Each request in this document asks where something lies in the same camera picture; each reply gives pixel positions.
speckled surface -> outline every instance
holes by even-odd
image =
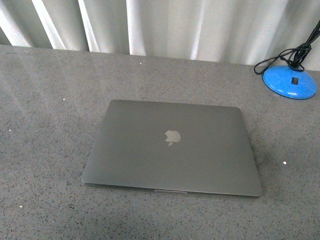
[[[239,107],[263,196],[84,186],[112,99]],[[319,105],[247,65],[0,46],[0,239],[320,239]]]

lamp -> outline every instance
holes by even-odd
[[[311,51],[311,43],[320,36],[320,21],[313,29],[307,41],[296,48],[289,48],[282,51],[278,56],[268,58],[254,66],[256,74],[263,74],[262,79],[265,85],[275,93],[290,99],[309,99],[317,90],[316,81],[305,71],[301,63]],[[270,67],[277,59],[286,62],[287,66]],[[256,67],[272,60],[261,72]]]

curtain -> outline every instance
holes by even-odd
[[[0,0],[0,44],[255,65],[304,43],[319,13],[319,0]],[[320,38],[303,65],[319,63]]]

laptop lid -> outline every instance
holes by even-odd
[[[85,166],[89,186],[259,197],[237,107],[112,100]]]

blue lamp base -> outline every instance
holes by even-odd
[[[316,81],[306,71],[294,71],[288,66],[270,67],[262,78],[268,88],[290,99],[309,99],[318,90]]]

